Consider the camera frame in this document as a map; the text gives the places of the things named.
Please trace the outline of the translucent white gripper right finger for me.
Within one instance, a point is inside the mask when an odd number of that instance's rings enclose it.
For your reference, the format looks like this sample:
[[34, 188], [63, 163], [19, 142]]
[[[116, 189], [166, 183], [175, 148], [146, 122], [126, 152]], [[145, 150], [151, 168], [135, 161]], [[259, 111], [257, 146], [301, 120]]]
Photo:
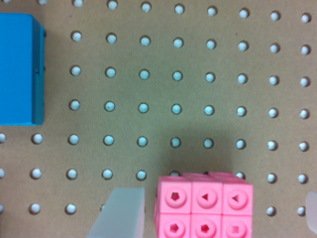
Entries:
[[311, 231], [317, 231], [317, 192], [314, 191], [306, 196], [306, 222]]

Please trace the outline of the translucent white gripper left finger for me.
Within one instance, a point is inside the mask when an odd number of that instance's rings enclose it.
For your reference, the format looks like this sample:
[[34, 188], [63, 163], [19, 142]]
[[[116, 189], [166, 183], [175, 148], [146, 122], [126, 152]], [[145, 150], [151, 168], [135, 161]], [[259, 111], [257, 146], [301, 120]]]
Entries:
[[116, 187], [86, 238], [143, 238], [145, 189]]

